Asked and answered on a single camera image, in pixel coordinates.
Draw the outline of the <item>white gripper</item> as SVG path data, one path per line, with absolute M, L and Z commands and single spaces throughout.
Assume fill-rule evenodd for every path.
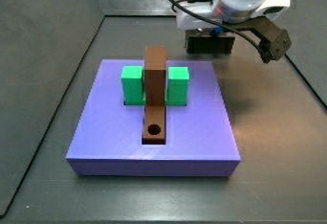
M 220 0 L 190 3 L 183 0 L 179 5 L 192 14 L 176 8 L 176 24 L 182 30 L 195 30 L 215 27 L 215 22 L 223 23 L 223 3 Z

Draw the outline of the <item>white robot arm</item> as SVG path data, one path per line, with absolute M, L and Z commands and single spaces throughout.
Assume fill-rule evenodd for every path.
M 290 0 L 183 0 L 180 6 L 212 21 L 240 24 L 260 16 L 275 20 Z

